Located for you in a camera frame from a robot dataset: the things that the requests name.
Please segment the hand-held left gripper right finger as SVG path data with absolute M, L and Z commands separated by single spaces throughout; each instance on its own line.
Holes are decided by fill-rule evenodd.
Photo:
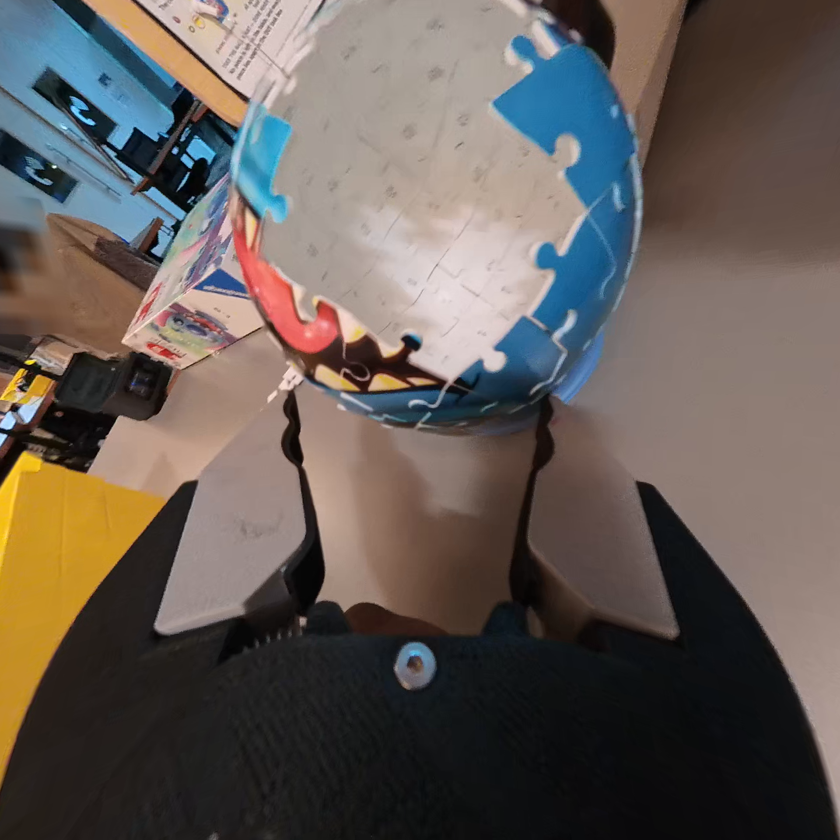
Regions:
M 509 585 L 538 634 L 578 642 L 601 624 L 667 643 L 679 625 L 635 478 L 572 406 L 544 398 Z

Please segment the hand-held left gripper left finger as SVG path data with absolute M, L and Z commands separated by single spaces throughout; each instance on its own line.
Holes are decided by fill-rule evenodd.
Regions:
M 294 392 L 261 410 L 196 481 L 154 629 L 174 636 L 239 618 L 293 625 L 325 567 Z

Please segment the blue round ball stand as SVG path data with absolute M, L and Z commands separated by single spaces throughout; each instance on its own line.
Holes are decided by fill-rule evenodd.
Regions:
M 567 375 L 557 384 L 552 391 L 552 396 L 563 404 L 570 404 L 592 378 L 598 364 L 601 361 L 604 344 L 605 330 L 602 329 L 587 346 L 579 360 L 570 368 Z

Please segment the blue puzzle ball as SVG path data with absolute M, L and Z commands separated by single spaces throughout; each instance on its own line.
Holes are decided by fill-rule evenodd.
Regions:
M 252 98 L 237 257 L 294 382 L 507 434 L 615 311 L 641 232 L 599 2 L 323 2 Z

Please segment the colourful puzzle box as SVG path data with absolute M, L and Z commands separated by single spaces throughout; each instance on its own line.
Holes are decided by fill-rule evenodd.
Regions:
M 122 344 L 182 371 L 262 326 L 235 251 L 230 176 L 190 211 Z

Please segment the yellow plastic bin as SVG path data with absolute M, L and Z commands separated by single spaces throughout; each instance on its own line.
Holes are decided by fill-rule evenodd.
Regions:
M 1 489 L 1 776 L 82 607 L 165 499 L 21 455 Z

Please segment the wooden desk with black legs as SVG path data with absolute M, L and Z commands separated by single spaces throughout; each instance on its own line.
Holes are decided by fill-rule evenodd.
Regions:
M 236 128 L 194 100 L 168 133 L 152 137 L 132 129 L 121 145 L 106 141 L 105 153 L 131 182 L 131 194 L 156 196 L 191 211 L 228 172 Z

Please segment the printed instruction sheet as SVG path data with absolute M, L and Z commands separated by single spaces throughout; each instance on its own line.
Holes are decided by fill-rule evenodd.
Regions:
M 223 83 L 251 98 L 280 68 L 320 1 L 139 1 L 136 3 Z

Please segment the dark wall poster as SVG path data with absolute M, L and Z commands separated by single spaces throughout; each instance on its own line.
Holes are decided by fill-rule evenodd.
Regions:
M 58 203 L 74 192 L 78 181 L 57 164 L 4 129 L 1 130 L 1 166 Z
M 32 88 L 75 124 L 80 125 L 95 141 L 105 143 L 110 140 L 117 123 L 55 70 L 44 69 Z

